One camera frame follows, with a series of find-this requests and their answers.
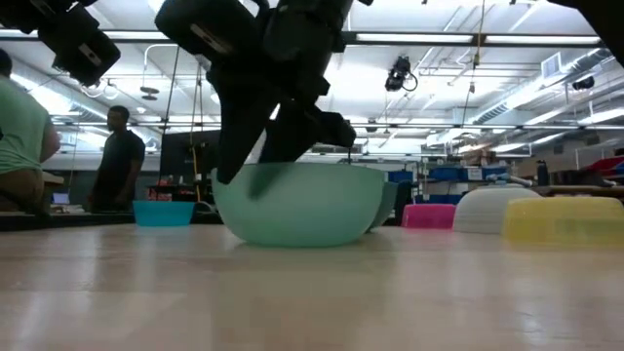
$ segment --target teal bowl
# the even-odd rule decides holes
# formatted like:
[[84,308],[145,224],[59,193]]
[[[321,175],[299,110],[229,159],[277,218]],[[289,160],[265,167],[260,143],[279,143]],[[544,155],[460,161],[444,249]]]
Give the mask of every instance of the teal bowl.
[[399,184],[395,182],[387,182],[383,184],[383,195],[381,197],[381,204],[379,205],[377,215],[374,217],[374,220],[372,221],[369,230],[383,225],[386,219],[388,219],[388,217],[392,213],[392,210],[394,209],[394,204],[397,202],[398,188]]
[[311,163],[246,165],[229,185],[213,181],[216,207],[234,235],[288,248],[358,240],[379,211],[383,187],[382,171]]
[[180,201],[134,201],[138,226],[168,227],[189,225],[195,203]]

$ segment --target green shirt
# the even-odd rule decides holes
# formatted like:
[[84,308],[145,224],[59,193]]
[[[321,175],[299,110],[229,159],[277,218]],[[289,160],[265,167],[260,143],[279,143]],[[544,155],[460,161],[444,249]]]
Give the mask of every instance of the green shirt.
[[0,77],[0,175],[41,169],[41,145],[48,111],[22,87]]

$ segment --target black t-shirt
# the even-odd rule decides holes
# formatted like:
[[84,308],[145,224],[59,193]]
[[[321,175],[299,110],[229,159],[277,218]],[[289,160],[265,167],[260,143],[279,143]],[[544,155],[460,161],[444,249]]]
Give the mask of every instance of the black t-shirt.
[[133,161],[145,159],[145,144],[131,131],[109,136],[99,165],[96,191],[116,196],[124,187]]

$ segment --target yellow container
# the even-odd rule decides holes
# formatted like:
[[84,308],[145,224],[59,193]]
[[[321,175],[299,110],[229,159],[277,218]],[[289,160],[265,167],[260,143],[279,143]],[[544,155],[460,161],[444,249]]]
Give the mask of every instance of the yellow container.
[[514,200],[503,236],[518,244],[624,247],[624,206],[600,197]]

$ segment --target translucent container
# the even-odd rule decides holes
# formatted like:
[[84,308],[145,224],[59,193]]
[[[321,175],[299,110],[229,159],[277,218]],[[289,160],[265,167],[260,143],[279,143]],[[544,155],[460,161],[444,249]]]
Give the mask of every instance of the translucent container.
[[401,226],[415,229],[452,229],[455,205],[407,205]]
[[453,230],[499,235],[510,201],[538,198],[541,196],[520,185],[482,186],[466,194],[457,205]]
[[291,248],[358,240],[377,216],[384,187],[382,171],[337,164],[246,165],[229,185],[215,172],[213,179],[217,209],[234,235]]
[[374,220],[372,221],[369,230],[383,225],[386,219],[388,219],[388,216],[390,216],[390,214],[392,213],[392,210],[394,209],[394,204],[397,201],[398,188],[399,184],[395,182],[387,182],[383,185],[383,196],[381,197],[381,204],[379,204],[377,215],[374,217]]
[[189,225],[195,203],[167,201],[134,201],[138,226],[167,227]]
[[556,197],[514,200],[503,235],[511,243],[624,246],[624,207],[616,199]]

